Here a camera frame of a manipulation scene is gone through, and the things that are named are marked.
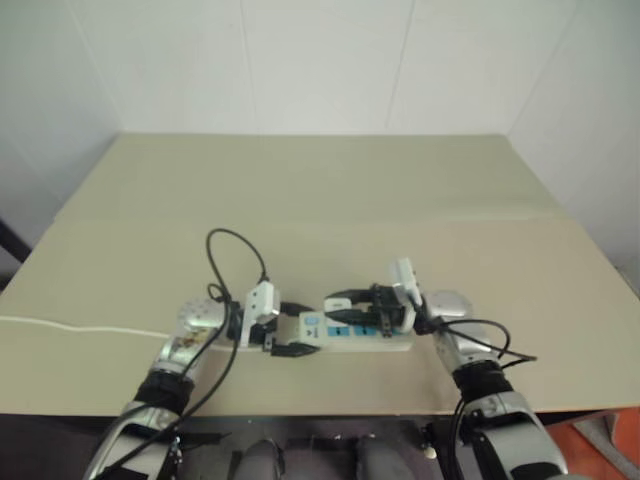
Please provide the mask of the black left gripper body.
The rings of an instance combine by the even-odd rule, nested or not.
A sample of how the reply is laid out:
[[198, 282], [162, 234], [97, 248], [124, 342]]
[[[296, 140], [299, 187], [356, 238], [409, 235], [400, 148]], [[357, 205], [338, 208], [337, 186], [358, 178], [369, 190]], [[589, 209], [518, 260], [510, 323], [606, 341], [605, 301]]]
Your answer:
[[272, 319], [265, 324], [254, 324], [250, 329], [249, 345], [260, 347], [263, 351], [271, 351], [276, 330], [276, 319]]

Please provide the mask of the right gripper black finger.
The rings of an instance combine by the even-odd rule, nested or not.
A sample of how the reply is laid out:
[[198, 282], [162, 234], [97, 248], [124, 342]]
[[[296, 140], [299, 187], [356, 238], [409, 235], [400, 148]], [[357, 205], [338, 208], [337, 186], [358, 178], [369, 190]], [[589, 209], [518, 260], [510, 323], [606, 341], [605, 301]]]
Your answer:
[[374, 315], [358, 309], [341, 309], [328, 311], [325, 316], [329, 319], [344, 324], [373, 324]]
[[334, 292], [325, 297], [328, 299], [348, 299], [349, 301], [371, 301], [373, 290], [369, 289], [346, 289]]

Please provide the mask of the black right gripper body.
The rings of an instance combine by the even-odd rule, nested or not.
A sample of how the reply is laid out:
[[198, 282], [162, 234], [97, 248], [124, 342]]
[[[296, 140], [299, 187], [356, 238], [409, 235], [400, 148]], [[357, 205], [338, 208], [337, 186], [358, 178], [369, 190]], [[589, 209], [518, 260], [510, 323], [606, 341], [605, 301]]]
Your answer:
[[405, 307], [396, 298], [392, 287], [373, 284], [368, 312], [372, 315], [373, 324], [382, 336], [390, 338], [394, 330], [402, 326]]

